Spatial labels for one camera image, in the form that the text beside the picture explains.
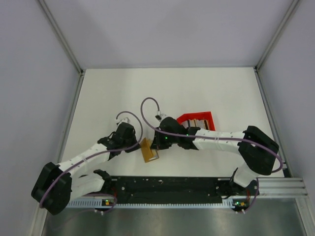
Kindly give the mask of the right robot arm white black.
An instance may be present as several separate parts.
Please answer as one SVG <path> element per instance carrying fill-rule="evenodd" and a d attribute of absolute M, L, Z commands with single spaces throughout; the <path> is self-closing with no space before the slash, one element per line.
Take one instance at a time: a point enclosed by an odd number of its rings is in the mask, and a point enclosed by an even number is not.
<path fill-rule="evenodd" d="M 242 157 L 244 163 L 232 174 L 224 196 L 240 195 L 259 176 L 269 176 L 278 155 L 279 145 L 255 126 L 240 132 L 217 132 L 200 127 L 184 127 L 170 116 L 157 115 L 152 149 L 164 150 L 173 144 L 186 150 L 227 151 Z"/>

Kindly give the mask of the yellow leather card holder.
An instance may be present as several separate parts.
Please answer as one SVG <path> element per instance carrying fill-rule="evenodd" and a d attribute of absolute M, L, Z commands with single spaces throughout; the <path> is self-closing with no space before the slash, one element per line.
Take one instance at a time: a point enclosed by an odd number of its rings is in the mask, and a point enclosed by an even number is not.
<path fill-rule="evenodd" d="M 159 159 L 158 151 L 151 149 L 152 141 L 150 139 L 144 138 L 140 143 L 141 152 L 145 163 Z"/>

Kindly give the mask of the red plastic card bin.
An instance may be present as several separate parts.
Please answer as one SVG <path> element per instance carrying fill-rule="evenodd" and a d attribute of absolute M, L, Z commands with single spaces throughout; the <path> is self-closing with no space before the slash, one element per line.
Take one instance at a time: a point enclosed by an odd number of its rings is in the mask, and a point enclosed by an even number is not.
<path fill-rule="evenodd" d="M 182 124 L 182 122 L 184 122 L 186 120 L 189 120 L 189 119 L 198 119 L 198 120 L 205 119 L 209 123 L 209 128 L 210 128 L 209 130 L 211 130 L 211 131 L 215 131 L 216 130 L 211 112 L 199 112 L 199 113 L 183 114 L 183 115 L 181 115 L 180 117 L 177 118 L 177 122 L 179 124 Z"/>

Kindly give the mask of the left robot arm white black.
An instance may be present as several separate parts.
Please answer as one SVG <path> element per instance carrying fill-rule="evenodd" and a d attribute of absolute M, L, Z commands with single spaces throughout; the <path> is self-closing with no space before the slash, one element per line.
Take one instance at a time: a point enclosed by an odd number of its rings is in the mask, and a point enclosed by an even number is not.
<path fill-rule="evenodd" d="M 140 144 L 135 136 L 134 127 L 121 121 L 116 131 L 100 138 L 83 153 L 58 164 L 44 165 L 31 191 L 41 208 L 52 215 L 62 212 L 69 202 L 92 192 L 106 195 L 111 191 L 110 176 L 102 170 L 88 171 L 99 164 L 109 161 L 122 151 L 138 150 Z"/>

